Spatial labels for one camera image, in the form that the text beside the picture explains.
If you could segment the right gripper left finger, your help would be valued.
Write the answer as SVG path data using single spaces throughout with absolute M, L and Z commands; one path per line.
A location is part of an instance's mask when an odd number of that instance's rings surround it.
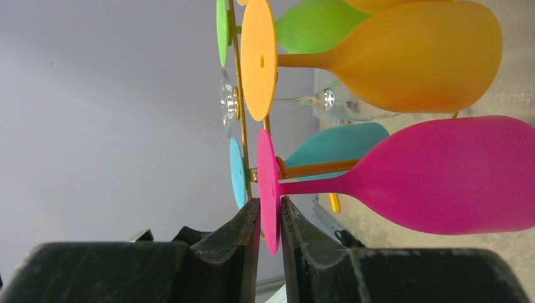
M 2 302 L 253 302 L 257 198 L 194 245 L 51 242 L 35 247 L 1 289 Z

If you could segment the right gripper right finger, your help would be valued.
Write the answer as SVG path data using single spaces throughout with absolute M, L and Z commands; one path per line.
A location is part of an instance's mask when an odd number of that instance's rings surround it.
M 508 264 L 485 249 L 345 247 L 281 199 L 288 302 L 528 302 Z

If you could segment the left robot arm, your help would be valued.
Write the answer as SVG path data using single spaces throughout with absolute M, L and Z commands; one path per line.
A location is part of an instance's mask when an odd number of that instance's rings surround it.
M 209 236 L 211 232 L 203 232 L 199 230 L 192 229 L 188 226 L 183 226 L 179 233 L 171 240 L 172 242 L 185 242 L 188 245 L 192 246 L 199 241 L 203 240 L 207 236 Z M 150 229 L 142 230 L 138 233 L 136 233 L 134 236 L 132 236 L 127 242 L 154 242 L 155 238 L 153 236 L 153 233 Z

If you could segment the pink wine glass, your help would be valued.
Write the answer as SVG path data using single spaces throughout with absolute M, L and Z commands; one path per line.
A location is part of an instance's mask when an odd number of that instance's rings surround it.
M 388 136 L 347 173 L 282 183 L 270 134 L 257 142 L 262 229 L 279 249 L 281 199 L 352 196 L 383 218 L 438 235 L 517 232 L 534 226 L 534 128 L 509 116 L 421 122 Z

